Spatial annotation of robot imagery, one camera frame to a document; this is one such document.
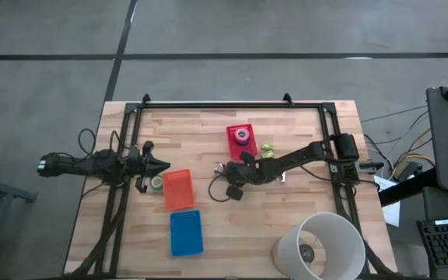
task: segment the gray floor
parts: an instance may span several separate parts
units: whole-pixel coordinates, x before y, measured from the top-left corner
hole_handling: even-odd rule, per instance
[[[114,54],[129,0],[0,1],[0,54]],[[139,1],[126,53],[448,51],[448,1]],[[40,196],[15,203],[0,242],[0,278],[61,273],[83,178],[37,176],[51,151],[80,154],[96,129],[112,61],[0,61],[0,181]],[[124,61],[114,100],[356,100],[362,120],[425,104],[448,86],[448,59]],[[363,123],[375,141],[402,136],[423,110]],[[399,143],[395,160],[429,126]],[[381,145],[389,152],[391,145]],[[432,156],[431,146],[419,150]],[[420,206],[406,200],[406,214]],[[426,264],[414,217],[389,227],[400,271]]]

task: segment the orange tray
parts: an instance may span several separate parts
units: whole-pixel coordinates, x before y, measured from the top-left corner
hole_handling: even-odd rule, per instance
[[[190,170],[179,170],[163,174],[163,198],[167,211],[194,206]]]

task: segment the wooden table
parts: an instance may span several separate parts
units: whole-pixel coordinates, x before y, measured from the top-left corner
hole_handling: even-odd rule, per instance
[[[366,144],[355,102],[335,103],[341,132],[355,136],[361,160],[366,160]],[[125,102],[105,103],[97,149],[107,148],[110,133],[120,131],[124,105]],[[163,193],[149,190],[140,194],[131,185],[119,277],[284,277],[271,261],[273,243],[308,216],[316,212],[335,212],[331,184],[315,179],[301,169],[288,171],[284,184],[277,181],[263,186],[246,185],[241,201],[218,203],[207,193],[214,176],[213,169],[230,160],[226,126],[252,124],[257,145],[274,143],[275,155],[282,156],[312,141],[322,140],[317,110],[156,109],[143,110],[141,123],[138,146],[151,140],[155,143],[153,155],[171,163],[167,171],[191,170],[194,208],[201,212],[205,252],[193,257],[172,258],[169,212],[164,208]],[[326,163],[310,163],[306,167],[318,176],[329,177]],[[361,175],[361,178],[372,180],[370,175]],[[99,182],[96,178],[88,179],[84,191]],[[217,180],[212,193],[217,198],[224,198],[226,188],[224,180]],[[99,239],[107,189],[101,187],[83,198],[65,272],[77,268]],[[396,271],[376,188],[372,184],[358,185],[356,203],[364,238],[383,262]],[[319,259],[313,269],[322,271],[323,255],[318,252],[322,245],[314,245]],[[109,263],[107,253],[105,264]]]

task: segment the blue plastic container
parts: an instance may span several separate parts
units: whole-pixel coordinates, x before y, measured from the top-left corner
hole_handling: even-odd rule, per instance
[[[203,234],[198,210],[170,214],[170,253],[173,257],[203,253]]]

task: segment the tape roll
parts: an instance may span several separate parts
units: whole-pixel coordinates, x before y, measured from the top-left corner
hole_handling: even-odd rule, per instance
[[[250,132],[246,128],[237,129],[234,132],[234,139],[238,145],[248,145],[250,141]]]
[[[154,191],[160,191],[163,189],[163,179],[162,176],[156,175],[149,181],[149,186]]]

